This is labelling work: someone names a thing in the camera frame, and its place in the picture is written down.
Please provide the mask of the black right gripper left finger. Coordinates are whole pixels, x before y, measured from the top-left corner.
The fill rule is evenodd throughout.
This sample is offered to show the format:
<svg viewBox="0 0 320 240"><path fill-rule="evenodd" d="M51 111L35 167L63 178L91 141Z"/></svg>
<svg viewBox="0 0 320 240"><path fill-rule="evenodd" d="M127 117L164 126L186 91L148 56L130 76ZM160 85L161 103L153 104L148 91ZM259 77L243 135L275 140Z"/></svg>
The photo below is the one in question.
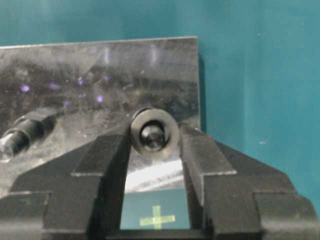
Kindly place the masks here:
<svg viewBox="0 0 320 240"><path fill-rule="evenodd" d="M0 201L3 240L95 240L119 226L124 173L130 156L126 133L101 135L20 174Z"/></svg>

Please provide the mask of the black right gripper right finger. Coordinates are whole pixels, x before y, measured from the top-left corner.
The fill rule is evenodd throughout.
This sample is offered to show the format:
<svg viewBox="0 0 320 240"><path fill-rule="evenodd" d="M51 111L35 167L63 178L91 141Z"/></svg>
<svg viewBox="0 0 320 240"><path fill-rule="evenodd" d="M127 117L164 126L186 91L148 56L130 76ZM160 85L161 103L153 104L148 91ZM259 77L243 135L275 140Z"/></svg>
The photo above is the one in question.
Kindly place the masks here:
<svg viewBox="0 0 320 240"><path fill-rule="evenodd" d="M190 225L213 240L317 240L312 202L287 174L182 124Z"/></svg>

